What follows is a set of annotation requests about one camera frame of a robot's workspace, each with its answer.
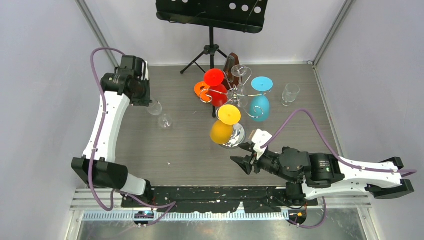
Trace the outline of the yellow wine glass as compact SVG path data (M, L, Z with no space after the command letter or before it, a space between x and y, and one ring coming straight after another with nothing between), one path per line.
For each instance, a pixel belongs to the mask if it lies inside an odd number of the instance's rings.
M209 136L215 144L226 144L233 135L233 127L241 120L240 110L231 104L225 104L217 110L218 120L213 124Z

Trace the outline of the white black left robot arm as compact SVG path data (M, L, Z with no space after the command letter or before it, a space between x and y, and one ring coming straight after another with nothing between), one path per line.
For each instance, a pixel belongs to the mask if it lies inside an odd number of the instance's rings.
M109 188L134 195L141 207L153 202L151 184L135 177L126 166L116 163L119 131L129 106L147 107L151 100L148 63L123 55L114 72L99 81L99 110L89 143L81 157L73 158L71 168L89 186Z

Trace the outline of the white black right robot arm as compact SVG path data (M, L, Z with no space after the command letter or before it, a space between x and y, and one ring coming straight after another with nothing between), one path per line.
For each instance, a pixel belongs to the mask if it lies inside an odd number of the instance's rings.
M378 200L390 200L415 191L409 179L388 172L403 167L398 157L379 162L381 171L373 172L349 167L326 153L309 153L288 146L280 153L269 149L259 153L252 143L243 143L239 147L251 155L231 156L230 159L247 175L266 171L286 180L281 201L290 208L322 197L371 194Z

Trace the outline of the chrome wine glass rack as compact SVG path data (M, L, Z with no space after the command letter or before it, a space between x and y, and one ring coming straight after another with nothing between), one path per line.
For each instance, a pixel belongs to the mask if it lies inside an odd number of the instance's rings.
M237 107L237 105L235 105L235 103L234 103L234 101L232 100L232 95L231 95L231 93L230 93L230 91L231 91L231 89L230 90L228 90L227 91L227 102L224 104L224 105L234 105L234 106L236 106L239 110L240 110L240 112L241 112L241 116L242 116L242 112L245 112L245 114L250 118L250 119L252 119L252 117L251 117L251 115L249 114L249 108L250 108L250 104L251 104L251 101L252 101L252 98L253 97L255 97L255 96L258 96L259 95L259 92L257 92L256 90L254 90L253 88L252 88L252 86L251 86L251 81L253 80L254 78L252 78L252 76L250 77L250 79L246 82L246 84L245 84L245 86L244 86L244 89L245 89L245 92L246 92L246 94L247 94L247 100L248 100L248 104L247 104L247 106L246 107L244 107L244 108L240 108L240 107ZM207 89L203 89L202 91L201 91L201 95L200 95L200 97L198 97L203 103L205 103L205 104L211 104L211 101L212 101L212 97L211 96L209 96L208 94L207 94L207 92L209 91L209 88L207 88ZM214 117L216 117L217 118L217 120L218 120L218 117L217 117L217 112L218 112L218 109L220 108L220 107L215 107L215 106L213 106L213 112L212 112L212 115L214 116ZM218 145L220 145L220 146L222 146L223 148L226 148L226 149L235 149L235 148L237 148L238 147L238 145L239 144L241 144L241 143L243 143L244 142L244 140L245 140L245 137L246 137L246 131L245 131L245 129L244 129L244 127L242 126L242 124L240 123L240 121L239 121L239 123L236 123L234 126L233 126L233 133L232 133L232 136L230 137L230 140L227 142L227 143L224 143L224 144L218 144Z

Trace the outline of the blue wine glass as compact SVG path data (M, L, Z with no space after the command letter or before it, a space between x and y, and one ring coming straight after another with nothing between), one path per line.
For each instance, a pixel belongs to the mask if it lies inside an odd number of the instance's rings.
M251 99L249 114L255 122L264 122L269 118L271 105L266 93L273 88L273 81L266 76L255 77L251 81L251 87L259 92L259 95Z

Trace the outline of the clear textured wine glass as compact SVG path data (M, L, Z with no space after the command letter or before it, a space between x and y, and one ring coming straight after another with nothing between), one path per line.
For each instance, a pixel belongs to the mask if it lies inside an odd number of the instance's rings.
M300 87L295 83L288 83L281 95L281 104L283 106L290 106L300 93Z

